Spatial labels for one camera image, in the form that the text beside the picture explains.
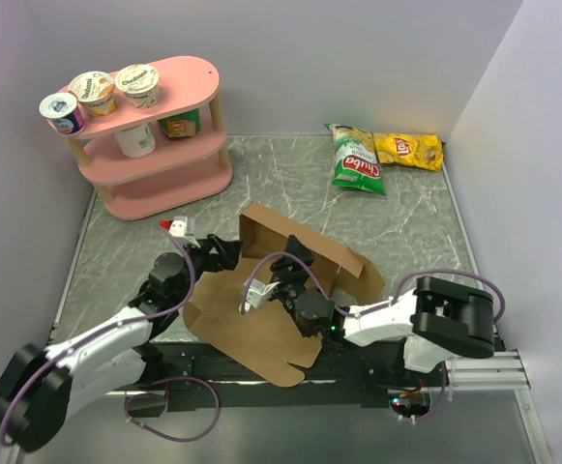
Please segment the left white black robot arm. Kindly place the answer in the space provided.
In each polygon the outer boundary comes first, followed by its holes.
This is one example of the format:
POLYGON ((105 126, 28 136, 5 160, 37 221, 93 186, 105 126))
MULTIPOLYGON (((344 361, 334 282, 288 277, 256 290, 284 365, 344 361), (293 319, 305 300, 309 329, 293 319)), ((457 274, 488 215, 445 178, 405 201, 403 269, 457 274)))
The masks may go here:
POLYGON ((137 294, 114 316, 64 342, 28 343, 0 376, 0 445, 32 452, 46 445, 74 410, 106 392, 156 386, 162 363, 147 344, 177 318, 205 273, 232 271, 239 240, 209 234, 196 245, 172 243, 154 262, 137 294))

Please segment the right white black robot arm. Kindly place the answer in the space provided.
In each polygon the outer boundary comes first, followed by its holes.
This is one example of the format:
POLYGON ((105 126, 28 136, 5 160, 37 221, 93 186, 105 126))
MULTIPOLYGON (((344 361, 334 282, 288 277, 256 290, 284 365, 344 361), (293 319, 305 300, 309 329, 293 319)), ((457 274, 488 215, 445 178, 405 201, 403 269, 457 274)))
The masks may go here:
POLYGON ((354 300, 340 304, 315 274, 316 253, 296 236, 271 259, 265 301, 281 303, 300 335, 319 338, 324 353, 393 344, 393 373, 412 386, 453 357, 485 360, 496 351, 493 308, 504 304, 501 293, 453 282, 449 270, 415 272, 412 288, 382 298, 381 275, 363 259, 358 275, 338 270, 332 287, 354 300))

